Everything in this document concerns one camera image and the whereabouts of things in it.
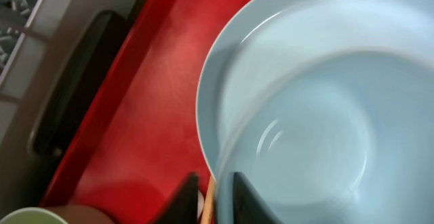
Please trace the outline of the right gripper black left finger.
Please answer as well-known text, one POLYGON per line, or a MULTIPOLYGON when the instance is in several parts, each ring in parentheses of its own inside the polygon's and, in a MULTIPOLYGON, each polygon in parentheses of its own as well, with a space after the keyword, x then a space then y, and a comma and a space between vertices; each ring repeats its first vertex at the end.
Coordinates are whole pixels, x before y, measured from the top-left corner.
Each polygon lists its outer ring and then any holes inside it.
POLYGON ((190 173, 151 223, 197 224, 198 203, 199 177, 195 173, 190 173))

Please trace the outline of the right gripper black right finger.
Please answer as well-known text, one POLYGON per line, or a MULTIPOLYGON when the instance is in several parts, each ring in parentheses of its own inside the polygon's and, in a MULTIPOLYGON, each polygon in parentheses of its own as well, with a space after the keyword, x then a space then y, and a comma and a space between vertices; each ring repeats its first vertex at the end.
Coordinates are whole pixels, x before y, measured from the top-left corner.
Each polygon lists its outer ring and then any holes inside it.
POLYGON ((242 172, 233 175, 232 199, 234 224, 281 223, 242 172))

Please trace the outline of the small light blue bowl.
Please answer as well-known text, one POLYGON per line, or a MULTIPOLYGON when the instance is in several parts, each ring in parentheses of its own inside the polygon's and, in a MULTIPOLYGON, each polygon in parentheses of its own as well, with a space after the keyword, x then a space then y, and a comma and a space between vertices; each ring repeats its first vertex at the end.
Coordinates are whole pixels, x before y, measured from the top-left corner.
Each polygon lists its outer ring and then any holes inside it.
POLYGON ((242 172, 281 223, 433 222, 433 63, 333 55, 290 73, 232 135, 216 220, 242 172))

